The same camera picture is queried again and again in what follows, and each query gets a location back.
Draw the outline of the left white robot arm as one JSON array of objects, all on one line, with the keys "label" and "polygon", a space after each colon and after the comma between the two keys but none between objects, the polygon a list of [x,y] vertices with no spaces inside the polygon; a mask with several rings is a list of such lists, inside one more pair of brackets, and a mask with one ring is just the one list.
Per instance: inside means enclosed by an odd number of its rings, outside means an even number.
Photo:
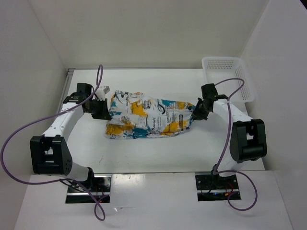
[{"label": "left white robot arm", "polygon": [[89,192],[97,185],[93,169],[74,163],[67,145],[71,132],[85,113],[91,114],[93,119],[111,119],[107,99],[90,99],[82,104],[79,96],[67,97],[52,125],[42,135],[31,138],[30,152],[35,174],[75,180],[80,188]]}]

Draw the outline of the white teal yellow patterned shorts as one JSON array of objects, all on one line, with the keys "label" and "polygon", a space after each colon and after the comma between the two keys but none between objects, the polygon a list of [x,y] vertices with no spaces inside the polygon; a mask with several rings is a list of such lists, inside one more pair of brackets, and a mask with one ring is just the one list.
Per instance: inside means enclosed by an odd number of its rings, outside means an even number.
[{"label": "white teal yellow patterned shorts", "polygon": [[110,139],[166,138],[187,131],[195,105],[157,99],[142,92],[115,91],[105,136]]}]

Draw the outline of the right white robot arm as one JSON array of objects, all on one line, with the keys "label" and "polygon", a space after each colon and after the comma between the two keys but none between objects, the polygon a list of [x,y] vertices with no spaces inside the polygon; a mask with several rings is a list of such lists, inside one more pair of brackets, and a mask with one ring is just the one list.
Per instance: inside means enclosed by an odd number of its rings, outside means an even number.
[{"label": "right white robot arm", "polygon": [[261,119],[254,119],[239,110],[226,99],[198,99],[193,112],[195,120],[206,120],[209,113],[215,113],[228,125],[226,144],[222,157],[213,166],[205,179],[198,179],[206,188],[212,185],[222,188],[231,177],[241,171],[250,161],[257,161],[267,154],[265,124]]}]

